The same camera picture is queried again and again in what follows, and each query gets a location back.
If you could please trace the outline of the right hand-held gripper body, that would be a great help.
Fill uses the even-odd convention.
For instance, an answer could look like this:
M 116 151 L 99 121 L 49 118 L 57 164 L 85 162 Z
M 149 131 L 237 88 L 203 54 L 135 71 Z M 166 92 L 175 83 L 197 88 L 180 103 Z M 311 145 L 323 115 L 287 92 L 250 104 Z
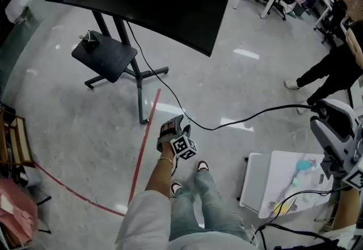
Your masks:
M 340 158 L 340 162 L 331 154 L 325 152 L 320 166 L 329 179 L 330 176 L 337 181 L 343 181 L 358 191 L 362 190 L 362 122 L 359 123 L 353 141 L 344 150 L 346 155 Z

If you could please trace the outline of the person's left hand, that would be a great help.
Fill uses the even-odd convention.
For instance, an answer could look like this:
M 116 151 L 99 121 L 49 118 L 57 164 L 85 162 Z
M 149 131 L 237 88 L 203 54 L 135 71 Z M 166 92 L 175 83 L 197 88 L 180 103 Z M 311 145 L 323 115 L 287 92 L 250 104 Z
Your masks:
M 163 124 L 161 129 L 161 137 L 176 135 L 176 125 L 174 122 L 168 122 Z

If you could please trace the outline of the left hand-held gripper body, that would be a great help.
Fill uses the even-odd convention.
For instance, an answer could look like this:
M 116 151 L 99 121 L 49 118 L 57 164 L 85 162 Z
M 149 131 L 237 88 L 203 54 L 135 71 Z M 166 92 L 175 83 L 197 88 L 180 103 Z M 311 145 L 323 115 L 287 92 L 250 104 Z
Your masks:
M 169 143 L 173 150 L 174 155 L 177 158 L 182 158 L 187 160 L 198 153 L 196 144 L 193 140 L 191 140 L 191 126 L 187 125 L 183 129 L 181 127 L 181 122 L 184 118 L 184 115 L 178 115 L 168 122 L 174 122 L 176 125 L 176 135 L 164 136 L 161 137 L 161 132 L 159 134 L 159 138 L 157 140 L 157 150 L 162 152 L 162 145 L 164 143 Z

